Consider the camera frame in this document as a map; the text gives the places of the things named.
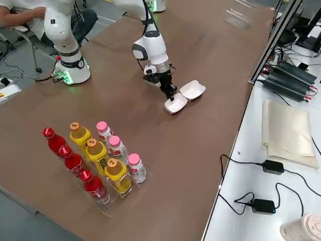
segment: red bottle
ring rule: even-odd
[[[48,146],[49,148],[60,158],[62,156],[59,154],[59,150],[61,147],[67,147],[67,143],[65,139],[63,139],[61,136],[55,134],[54,130],[52,128],[45,128],[42,132],[44,136],[48,139]]]
[[[81,179],[82,171],[87,169],[82,158],[73,153],[70,147],[62,147],[59,150],[59,155],[65,160],[65,166],[78,178]]]
[[[84,189],[88,192],[96,202],[107,204],[110,197],[107,188],[97,176],[93,176],[89,170],[84,170],[81,173],[81,179],[84,181]]]

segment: person's hand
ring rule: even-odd
[[[45,12],[46,12],[45,7],[37,7],[35,9],[32,9],[32,13],[33,13],[35,19],[44,19]]]

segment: folded fabric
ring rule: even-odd
[[[308,111],[266,99],[262,126],[262,140],[269,157],[319,168]]]

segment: yellow bottle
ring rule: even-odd
[[[131,181],[127,174],[127,167],[117,159],[107,161],[105,174],[110,178],[112,185],[121,197],[125,197],[131,191]]]
[[[90,138],[91,135],[88,129],[80,126],[78,122],[73,122],[70,124],[70,139],[79,146],[80,150],[86,157],[87,141]]]
[[[105,175],[105,167],[107,167],[107,149],[102,142],[98,142],[96,139],[91,138],[87,141],[86,155],[89,161],[93,162],[102,175]]]

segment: black pants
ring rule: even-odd
[[[78,14],[78,18],[79,18],[79,22],[75,14],[71,16],[71,29],[75,36],[75,39],[80,44],[83,41],[83,38],[86,37],[86,35],[93,28],[98,18],[97,18],[97,13],[91,9],[86,9],[82,11],[81,14]],[[41,42],[51,47],[54,46],[54,43],[51,42],[50,39],[48,39],[46,33],[43,34],[41,38]]]

